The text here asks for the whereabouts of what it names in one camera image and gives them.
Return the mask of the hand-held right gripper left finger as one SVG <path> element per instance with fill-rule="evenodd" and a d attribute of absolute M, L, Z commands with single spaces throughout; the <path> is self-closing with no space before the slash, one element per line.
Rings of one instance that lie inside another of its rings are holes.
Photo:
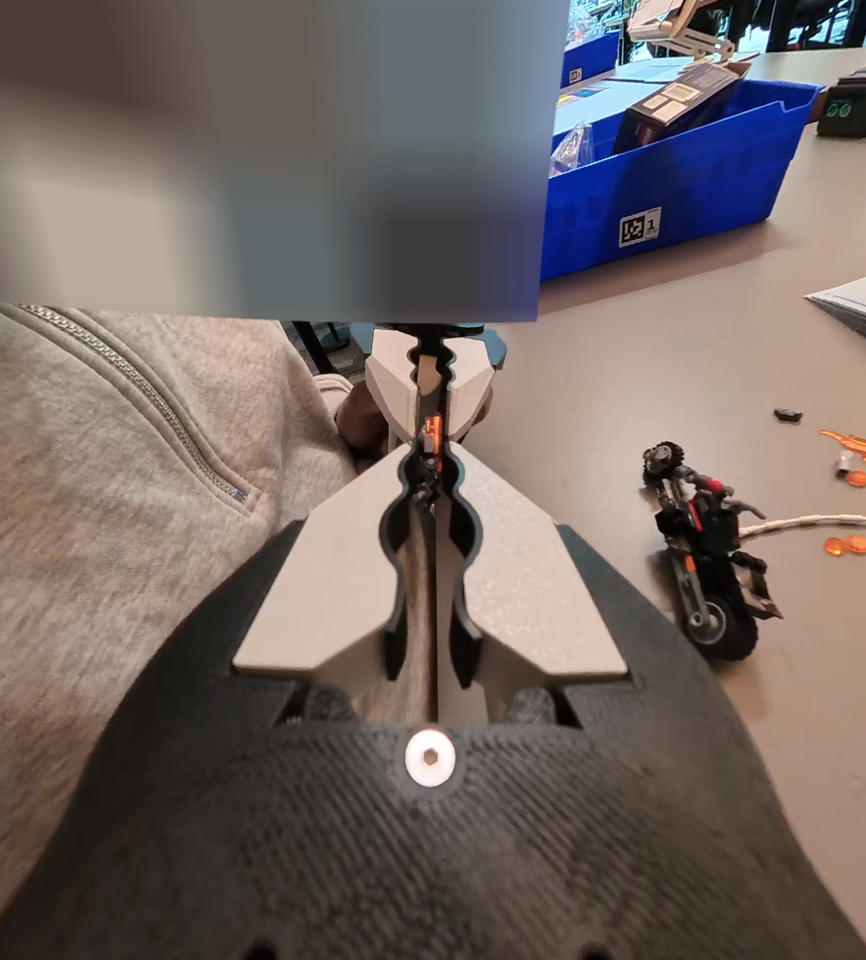
<path fill-rule="evenodd" d="M 391 560 L 380 522 L 398 447 L 308 516 L 233 656 L 241 674 L 335 686 L 368 721 L 422 718 L 422 522 L 406 503 Z"/>

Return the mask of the person's left forearm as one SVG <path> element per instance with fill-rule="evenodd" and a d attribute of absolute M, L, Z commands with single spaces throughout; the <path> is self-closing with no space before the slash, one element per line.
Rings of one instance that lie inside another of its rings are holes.
<path fill-rule="evenodd" d="M 354 385 L 339 374 L 320 373 L 313 377 L 323 403 L 333 421 L 336 419 L 343 404 L 349 399 Z"/>

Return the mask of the black lego motorcycle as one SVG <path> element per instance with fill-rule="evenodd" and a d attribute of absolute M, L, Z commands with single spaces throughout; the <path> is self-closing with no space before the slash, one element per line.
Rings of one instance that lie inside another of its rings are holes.
<path fill-rule="evenodd" d="M 664 441 L 643 453 L 642 478 L 658 505 L 679 593 L 683 630 L 707 659 L 738 663 L 758 640 L 760 620 L 782 618 L 767 584 L 767 564 L 743 550 L 739 517 L 761 511 L 734 489 L 685 463 L 683 448 Z"/>

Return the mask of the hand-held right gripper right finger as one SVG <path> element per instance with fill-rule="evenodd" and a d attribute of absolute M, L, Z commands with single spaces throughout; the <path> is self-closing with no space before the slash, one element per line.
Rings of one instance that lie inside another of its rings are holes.
<path fill-rule="evenodd" d="M 462 447 L 442 475 L 439 721 L 497 723 L 521 690 L 629 678 L 553 518 Z"/>

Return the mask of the tilted instruction board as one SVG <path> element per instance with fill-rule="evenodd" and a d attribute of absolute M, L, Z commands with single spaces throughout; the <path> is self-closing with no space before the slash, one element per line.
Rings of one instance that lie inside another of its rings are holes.
<path fill-rule="evenodd" d="M 626 32 L 633 43 L 651 43 L 695 62 L 725 64 L 736 53 L 735 43 L 691 26 L 696 13 L 713 4 L 714 1 L 632 2 L 625 18 Z"/>

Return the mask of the large blue plastic bin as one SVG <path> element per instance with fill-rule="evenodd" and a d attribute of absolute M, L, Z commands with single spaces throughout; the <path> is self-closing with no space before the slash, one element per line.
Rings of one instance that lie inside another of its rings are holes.
<path fill-rule="evenodd" d="M 746 78 L 723 118 L 617 155 L 621 115 L 593 122 L 591 162 L 549 179 L 540 280 L 769 218 L 820 93 Z"/>

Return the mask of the small blue plastic bin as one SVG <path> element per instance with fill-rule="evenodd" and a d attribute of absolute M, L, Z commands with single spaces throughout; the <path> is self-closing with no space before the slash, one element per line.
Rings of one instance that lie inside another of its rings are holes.
<path fill-rule="evenodd" d="M 619 55 L 621 30 L 611 30 L 572 46 L 563 54 L 562 90 L 614 69 Z"/>

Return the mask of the dark lego box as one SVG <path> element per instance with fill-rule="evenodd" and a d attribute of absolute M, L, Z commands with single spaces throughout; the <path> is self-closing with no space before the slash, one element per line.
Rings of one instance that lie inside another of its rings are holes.
<path fill-rule="evenodd" d="M 748 66 L 696 61 L 625 110 L 611 153 L 625 154 L 721 119 Z"/>

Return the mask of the clear plastic bag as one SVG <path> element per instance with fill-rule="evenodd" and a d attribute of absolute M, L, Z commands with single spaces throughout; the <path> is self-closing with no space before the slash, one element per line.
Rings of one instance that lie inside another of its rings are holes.
<path fill-rule="evenodd" d="M 549 179 L 574 172 L 595 162 L 595 125 L 581 122 L 573 126 L 559 141 L 550 157 Z"/>

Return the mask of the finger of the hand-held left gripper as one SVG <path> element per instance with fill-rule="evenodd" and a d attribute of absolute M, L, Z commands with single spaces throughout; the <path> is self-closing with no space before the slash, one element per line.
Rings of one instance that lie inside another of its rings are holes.
<path fill-rule="evenodd" d="M 493 364 L 481 337 L 434 336 L 429 416 L 438 420 L 439 442 L 461 440 L 475 425 L 492 388 Z"/>
<path fill-rule="evenodd" d="M 366 358 L 367 388 L 391 434 L 410 445 L 418 431 L 420 392 L 416 382 L 420 341 L 399 330 L 374 330 Z"/>

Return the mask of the person's left hand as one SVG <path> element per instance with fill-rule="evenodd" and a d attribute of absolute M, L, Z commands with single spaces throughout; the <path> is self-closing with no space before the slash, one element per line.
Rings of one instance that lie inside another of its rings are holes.
<path fill-rule="evenodd" d="M 341 438 L 357 456 L 375 461 L 389 452 L 389 426 L 365 382 L 353 385 L 334 421 Z"/>

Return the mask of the orange skull lego piece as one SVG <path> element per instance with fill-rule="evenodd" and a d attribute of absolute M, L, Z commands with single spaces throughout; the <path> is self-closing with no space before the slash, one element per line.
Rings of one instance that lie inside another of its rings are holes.
<path fill-rule="evenodd" d="M 428 415 L 418 430 L 406 462 L 406 476 L 417 510 L 427 512 L 439 498 L 443 475 L 442 417 Z"/>

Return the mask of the black charger with green lights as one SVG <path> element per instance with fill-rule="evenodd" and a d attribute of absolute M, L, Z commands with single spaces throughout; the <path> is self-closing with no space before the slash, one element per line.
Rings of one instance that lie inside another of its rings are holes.
<path fill-rule="evenodd" d="M 866 138 L 866 68 L 840 78 L 825 94 L 821 138 Z"/>

